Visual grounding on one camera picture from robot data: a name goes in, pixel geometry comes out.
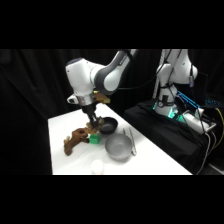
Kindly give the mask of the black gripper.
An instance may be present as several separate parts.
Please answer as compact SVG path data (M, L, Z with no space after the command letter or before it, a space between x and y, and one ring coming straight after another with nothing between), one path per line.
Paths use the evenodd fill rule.
M94 117L93 115L95 114L95 111L96 111L96 104L93 103L93 104L90 104L90 105L86 105L86 106L82 106L81 107L82 111L88 115L88 119L89 119L89 123L95 127L98 127L100 125L103 124L103 118L101 116L97 117L95 120L94 120Z

